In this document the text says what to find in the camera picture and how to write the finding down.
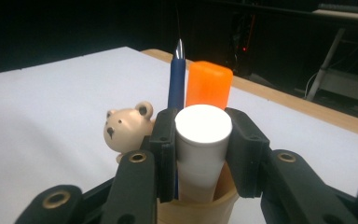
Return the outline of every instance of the pen cap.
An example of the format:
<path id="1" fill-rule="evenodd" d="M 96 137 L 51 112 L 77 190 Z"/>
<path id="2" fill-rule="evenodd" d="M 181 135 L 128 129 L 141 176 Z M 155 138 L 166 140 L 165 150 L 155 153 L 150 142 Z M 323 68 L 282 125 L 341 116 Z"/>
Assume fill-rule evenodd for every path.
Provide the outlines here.
<path id="1" fill-rule="evenodd" d="M 186 92 L 186 106 L 214 105 L 227 107 L 232 71 L 223 66 L 195 62 L 189 66 Z"/>
<path id="2" fill-rule="evenodd" d="M 230 116 L 213 105 L 192 105 L 176 118 L 179 200 L 208 203 L 225 162 Z"/>

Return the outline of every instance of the white cylinder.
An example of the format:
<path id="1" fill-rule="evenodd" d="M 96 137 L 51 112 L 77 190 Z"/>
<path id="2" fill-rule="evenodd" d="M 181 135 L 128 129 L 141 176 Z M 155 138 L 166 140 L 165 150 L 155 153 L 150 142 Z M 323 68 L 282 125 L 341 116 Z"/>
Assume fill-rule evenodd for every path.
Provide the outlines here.
<path id="1" fill-rule="evenodd" d="M 192 105 L 176 118 L 179 200 L 209 203 L 226 158 L 230 116 L 212 105 Z"/>

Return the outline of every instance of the blue pen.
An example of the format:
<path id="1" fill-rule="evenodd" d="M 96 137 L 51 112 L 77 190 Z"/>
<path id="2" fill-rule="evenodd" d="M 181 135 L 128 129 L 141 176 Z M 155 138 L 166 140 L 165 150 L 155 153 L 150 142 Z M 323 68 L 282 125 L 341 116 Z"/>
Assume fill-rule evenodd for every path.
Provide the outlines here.
<path id="1" fill-rule="evenodd" d="M 181 39 L 178 41 L 171 61 L 170 91 L 168 94 L 168 108 L 184 108 L 185 104 L 185 49 Z"/>

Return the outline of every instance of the bear ear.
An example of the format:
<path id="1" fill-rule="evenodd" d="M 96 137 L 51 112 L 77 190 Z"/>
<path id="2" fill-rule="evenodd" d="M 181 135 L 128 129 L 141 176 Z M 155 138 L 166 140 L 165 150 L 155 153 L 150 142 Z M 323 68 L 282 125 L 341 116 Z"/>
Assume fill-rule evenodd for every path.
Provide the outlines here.
<path id="1" fill-rule="evenodd" d="M 147 101 L 139 103 L 135 106 L 135 109 L 138 110 L 145 119 L 150 119 L 153 115 L 153 106 Z"/>
<path id="2" fill-rule="evenodd" d="M 113 115 L 114 113 L 116 113 L 116 110 L 108 110 L 108 111 L 106 112 L 106 118 L 109 119 L 109 117 L 110 117 L 111 115 Z"/>

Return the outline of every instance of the wooden table edge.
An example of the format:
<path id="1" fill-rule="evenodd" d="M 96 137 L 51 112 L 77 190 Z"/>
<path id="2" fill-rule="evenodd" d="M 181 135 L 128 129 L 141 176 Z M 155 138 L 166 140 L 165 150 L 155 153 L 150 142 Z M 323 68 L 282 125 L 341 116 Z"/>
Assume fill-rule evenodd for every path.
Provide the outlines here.
<path id="1" fill-rule="evenodd" d="M 159 49 L 146 49 L 143 50 L 142 53 L 162 60 L 166 63 L 170 63 L 172 59 L 172 55 L 170 53 Z M 190 63 L 191 61 L 186 61 L 187 68 Z M 279 105 L 284 105 L 313 118 L 336 125 L 350 132 L 358 133 L 358 118 L 356 117 L 341 113 L 322 105 L 317 105 L 313 102 L 297 98 L 281 91 L 273 90 L 272 88 L 259 85 L 241 77 L 234 77 L 231 86 L 242 91 L 250 92 L 251 94 L 262 97 L 268 101 L 275 102 Z"/>

